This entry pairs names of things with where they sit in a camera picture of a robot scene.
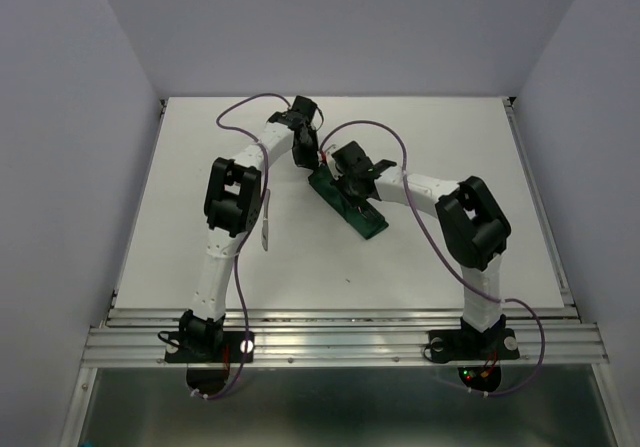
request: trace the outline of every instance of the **screw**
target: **screw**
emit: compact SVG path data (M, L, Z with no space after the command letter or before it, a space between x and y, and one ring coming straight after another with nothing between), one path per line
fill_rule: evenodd
M165 350L167 352L167 354L175 354L178 351L177 347L174 347L173 345L167 344L167 346L165 347Z
M240 342L240 352L247 354L253 352L253 342L245 342L244 340Z
M444 347L442 346L442 339L440 337L434 337L431 339L431 350L434 352L442 352Z
M516 350L518 348L518 341L515 337L512 336L505 337L504 346L507 348L507 350Z

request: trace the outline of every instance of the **metal frame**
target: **metal frame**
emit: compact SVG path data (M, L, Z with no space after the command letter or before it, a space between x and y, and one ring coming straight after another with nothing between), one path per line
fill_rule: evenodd
M334 320L327 325L312 320L272 321L252 318L256 335L253 363L245 368L280 367L433 367L422 357L429 329L455 328L454 320L390 320L378 322L356 318ZM606 363L607 356L600 333L594 324L564 321L544 322L547 347L545 364ZM522 357L503 361L504 365L535 364L540 352L538 326L531 320L512 320ZM158 329L92 329L82 358L84 368L184 368L164 362L165 345L157 338ZM470 365L474 362L450 362ZM222 368L221 364L192 364L190 367Z
M611 377L598 327L580 321L522 145L513 108L506 98L503 99L503 105L565 305L560 309L538 310L547 334L545 364L591 364L615 441L620 446L635 445ZM516 332L522 353L520 360L504 364L535 364L540 349L537 325L522 309L506 308L504 311L509 317L510 327ZM91 329L61 445L78 445L98 369L184 368L164 362L165 346L156 337L158 328L175 328L181 314L182 311L177 309L112 308L102 326ZM251 310L250 324L256 334L256 347L254 362L247 367L432 367L435 364L429 363L421 355L421 346L427 341L427 330L454 327L458 325L461 315L461 309ZM242 329L242 312L229 311L225 327L230 330ZM191 367L211 368L217 365Z
M71 405L64 421L62 437L60 437L61 447L77 447L80 442L84 419L89 410L89 402L91 401L97 374L98 369L84 367L81 367L80 372L78 372Z
M511 105L511 101L506 97L502 99L502 105L504 106L504 112L507 116L507 121L509 122L509 126L511 127L511 134L513 135L513 141L516 145L518 156L520 157L520 163L522 164L522 170L524 171L524 176L527 179L527 185L529 186L529 192L531 192L533 205L536 209L536 213L538 214L538 220L540 221L542 234L544 235L544 240L545 240L545 243L547 244L547 251L549 252L549 257L551 258L551 262L553 263L554 269L556 271L558 283L560 284L560 291L561 292L563 290L568 291L569 282L567 281L567 276L564 272L562 261L560 260L558 247L553 238L551 224L549 224L549 218L547 217L547 212L544 208L544 203L542 202L542 198L540 197L538 184L536 183L536 180L533 176L533 172L531 171L531 165L529 164L529 158L527 157L527 152L522 142L522 136L520 134L520 130L518 129L518 122L516 120L516 115L513 111L513 106Z
M116 305L116 297L118 296L120 281L122 280L122 276L124 275L124 267L126 263L125 260L129 255L129 249L131 249L131 242L133 242L133 231L135 229L136 223L138 222L138 216L140 215L140 208L142 207L142 197L143 197L142 194L147 188L147 182L149 181L149 174L151 173L151 165L153 164L153 157L156 155L156 149L158 148L158 141L160 140L160 133L162 132L162 124L164 123L164 117L167 112L167 106L169 105L169 99L166 99L166 100L160 99L160 105L162 105L162 112L160 112L160 119L158 120L158 130L156 131L155 137L153 139L153 148L151 149L151 156L149 157L149 163L145 168L144 180L142 182L142 186L140 189L140 197L138 198L138 204L136 205L136 212L133 216L133 223L131 224L131 230L129 231L127 246L125 247L125 250L124 250L123 262L120 265L120 271L118 272L118 279L113 289L113 295L111 296L110 308L113 308Z

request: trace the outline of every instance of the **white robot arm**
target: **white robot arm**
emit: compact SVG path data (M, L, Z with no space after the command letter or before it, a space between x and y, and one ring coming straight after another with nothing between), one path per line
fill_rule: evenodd
M440 198L451 195L460 188L458 182L440 180L420 174L408 174L409 189L420 212L438 218L436 204ZM374 181L380 201L407 205L407 193L402 181L402 169L398 166L385 170ZM496 254L485 270L460 265L462 278L484 294L500 298L500 263L502 257ZM469 289L464 289L464 310L462 318L479 332L484 332L500 320L502 306L490 302Z
M269 118L257 142L232 159L214 161L204 202L209 226L204 262L191 306L180 318L178 332L168 332L167 338L160 336L179 349L167 361L208 361L218 356L234 259L256 224L264 199L262 174L289 151L297 166L311 170L318 167L318 139L312 125L317 111L314 102L296 97L289 110Z
M322 184L311 184L354 227L354 210L380 223L380 214L367 199L409 206L405 173L394 162L382 160L374 165L356 142L329 149L324 157L324 175L333 179L340 202L327 195ZM487 352L496 352L501 359L517 358L517 352L503 349L503 340L513 331L505 328L500 302L501 255L511 226L493 195L477 177L452 182L407 173L406 179L413 207L438 219L447 249L460 264L462 275L453 273L467 287L461 329L429 332L433 361L478 359Z
M270 167L291 150L293 131L284 124L268 123L259 137L259 142L267 151ZM264 172L264 154L257 144L248 146L232 160L234 165ZM248 230L231 236L229 231L221 228L209 229L200 281L191 301L191 311L196 317L204 320L213 319L214 322L224 317L233 259L247 234Z

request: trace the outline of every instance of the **glass panel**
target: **glass panel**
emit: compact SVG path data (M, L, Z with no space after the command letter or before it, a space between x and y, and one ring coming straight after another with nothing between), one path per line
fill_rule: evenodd
M502 388L529 367L503 369ZM245 370L226 399L189 396L179 369L103 369L82 438L102 446L615 445L590 366L546 366L483 399L453 368Z

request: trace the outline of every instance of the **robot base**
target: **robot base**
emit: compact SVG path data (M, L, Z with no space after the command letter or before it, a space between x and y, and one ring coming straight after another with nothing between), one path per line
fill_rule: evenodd
M179 342L180 332L169 332L168 340ZM200 349L190 349L187 347L179 349L168 349L164 354L164 361L168 364L219 364L224 362L224 352L229 349L229 362L239 363L242 361L243 352L241 346L244 343L245 332L225 331L222 336L222 343L215 351L205 351ZM249 332L249 352L246 353L244 362L253 362L253 351L255 346L255 335Z
M520 358L518 342L512 329L505 327L506 319L500 320L485 332L478 332L464 320L462 328L451 330L431 330L429 344L425 347L425 358L435 364L446 364L460 360L483 360L494 352L498 360L517 360Z

